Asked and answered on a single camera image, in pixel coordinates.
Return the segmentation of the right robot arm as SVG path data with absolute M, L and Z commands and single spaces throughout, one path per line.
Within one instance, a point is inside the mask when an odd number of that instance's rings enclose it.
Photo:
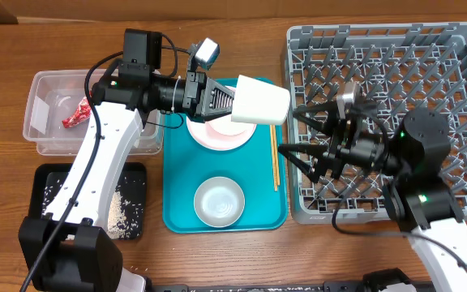
M 325 176 L 338 179 L 346 165 L 362 171 L 361 182 L 373 172 L 391 177 L 382 193 L 399 230 L 386 235 L 409 240 L 435 290 L 467 291 L 467 224 L 440 174 L 451 150 L 445 117 L 431 109 L 413 109 L 393 136 L 378 119 L 373 101 L 301 105 L 293 117 L 330 142 L 282 144 L 279 153 L 313 183 Z

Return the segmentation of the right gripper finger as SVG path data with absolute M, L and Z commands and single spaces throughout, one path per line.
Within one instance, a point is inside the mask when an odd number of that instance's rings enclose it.
M 317 183 L 332 168 L 332 159 L 327 157 L 328 147 L 318 144 L 281 144 L 277 151 L 305 174 L 312 183 Z
M 293 117 L 322 134 L 332 134 L 338 123 L 338 105 L 327 101 L 317 105 L 300 105 L 293 110 Z

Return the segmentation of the cream cup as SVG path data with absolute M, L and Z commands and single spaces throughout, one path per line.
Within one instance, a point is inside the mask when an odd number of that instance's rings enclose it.
M 290 106 L 290 92 L 245 75 L 238 76 L 231 121 L 262 125 L 281 125 Z

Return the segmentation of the grey bowl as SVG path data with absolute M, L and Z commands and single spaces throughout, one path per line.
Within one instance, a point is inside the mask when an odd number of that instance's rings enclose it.
M 241 217 L 245 203 L 242 188 L 226 177 L 207 179 L 194 195 L 196 216 L 205 225 L 217 229 L 233 225 Z

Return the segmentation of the wooden chopstick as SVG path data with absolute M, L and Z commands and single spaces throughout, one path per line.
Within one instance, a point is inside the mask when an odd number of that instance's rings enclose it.
M 278 161 L 276 155 L 276 132 L 275 126 L 271 125 L 270 129 L 270 144 L 272 152 L 272 171 L 273 171 L 273 182 L 274 182 L 274 191 L 278 191 L 279 187 L 279 174 L 278 174 Z
M 275 190 L 278 190 L 278 187 L 281 184 L 280 180 L 280 167 L 278 161 L 278 151 L 277 151 L 277 140 L 276 140 L 276 127 L 271 125 L 272 133 L 272 155 L 273 155 L 273 166 L 275 170 Z

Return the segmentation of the red snack wrapper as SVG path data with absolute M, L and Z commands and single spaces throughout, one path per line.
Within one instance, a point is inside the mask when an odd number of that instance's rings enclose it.
M 88 120 L 91 116 L 92 110 L 88 103 L 87 97 L 83 97 L 81 102 L 77 105 L 75 112 L 69 117 L 62 120 L 62 125 L 65 128 L 72 128 L 80 123 Z

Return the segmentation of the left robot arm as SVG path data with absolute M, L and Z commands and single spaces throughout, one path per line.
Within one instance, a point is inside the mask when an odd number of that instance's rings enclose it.
M 84 81 L 91 110 L 74 163 L 44 215 L 24 218 L 18 233 L 26 286 L 41 291 L 147 291 L 151 282 L 123 266 L 107 235 L 115 187 L 149 114 L 206 122 L 230 114 L 234 95 L 206 74 L 220 53 L 206 39 L 187 53 L 186 75 L 162 75 L 161 32 L 128 28 L 123 48 L 101 60 L 97 82 Z

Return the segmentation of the rice pile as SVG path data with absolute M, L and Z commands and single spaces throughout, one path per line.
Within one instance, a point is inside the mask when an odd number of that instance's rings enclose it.
M 41 214 L 62 187 L 67 172 L 50 172 L 42 187 Z M 111 239 L 132 240 L 142 234 L 146 202 L 147 174 L 145 170 L 123 170 L 112 197 L 108 215 L 108 236 Z

